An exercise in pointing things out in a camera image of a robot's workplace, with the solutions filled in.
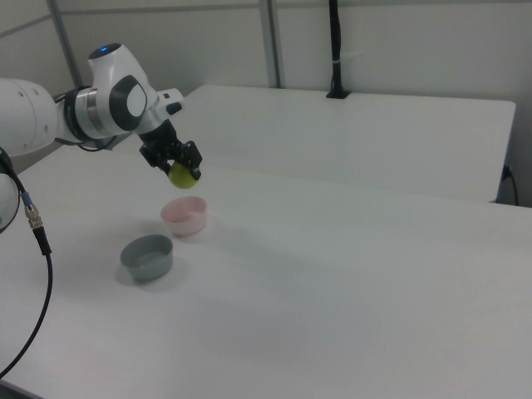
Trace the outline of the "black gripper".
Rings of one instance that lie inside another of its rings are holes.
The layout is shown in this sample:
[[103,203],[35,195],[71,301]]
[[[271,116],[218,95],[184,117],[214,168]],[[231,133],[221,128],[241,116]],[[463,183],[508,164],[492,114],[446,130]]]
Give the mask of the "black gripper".
[[152,168],[169,172],[169,160],[175,160],[194,180],[200,179],[203,157],[197,145],[192,140],[181,143],[170,121],[164,121],[159,127],[139,137],[142,141],[140,153]]

